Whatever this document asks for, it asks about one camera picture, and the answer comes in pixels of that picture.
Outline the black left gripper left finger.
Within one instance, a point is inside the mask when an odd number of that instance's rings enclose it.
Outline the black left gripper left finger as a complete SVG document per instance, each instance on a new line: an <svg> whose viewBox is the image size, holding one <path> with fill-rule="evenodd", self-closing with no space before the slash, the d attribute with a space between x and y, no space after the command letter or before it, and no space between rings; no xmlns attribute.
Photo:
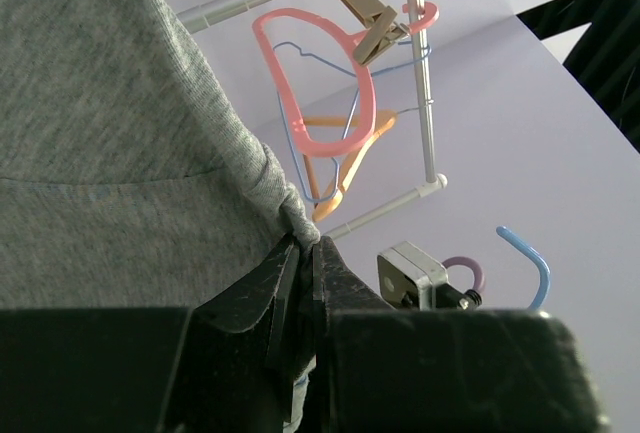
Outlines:
<svg viewBox="0 0 640 433"><path fill-rule="evenodd" d="M279 432L292 416L300 248L197 308L1 314L5 432Z"/></svg>

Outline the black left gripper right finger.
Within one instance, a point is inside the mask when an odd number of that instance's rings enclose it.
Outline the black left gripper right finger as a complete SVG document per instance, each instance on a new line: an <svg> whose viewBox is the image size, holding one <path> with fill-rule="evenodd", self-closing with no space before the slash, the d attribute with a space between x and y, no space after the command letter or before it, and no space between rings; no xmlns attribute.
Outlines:
<svg viewBox="0 0 640 433"><path fill-rule="evenodd" d="M314 432L606 432L572 332L539 311L396 310L312 251Z"/></svg>

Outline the grey adidas t-shirt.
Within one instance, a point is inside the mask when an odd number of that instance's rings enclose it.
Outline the grey adidas t-shirt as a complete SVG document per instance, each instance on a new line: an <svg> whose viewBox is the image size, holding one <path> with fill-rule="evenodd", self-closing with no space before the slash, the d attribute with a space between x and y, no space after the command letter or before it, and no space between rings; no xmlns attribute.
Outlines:
<svg viewBox="0 0 640 433"><path fill-rule="evenodd" d="M197 306L319 240L165 0L1 0L1 305Z"/></svg>

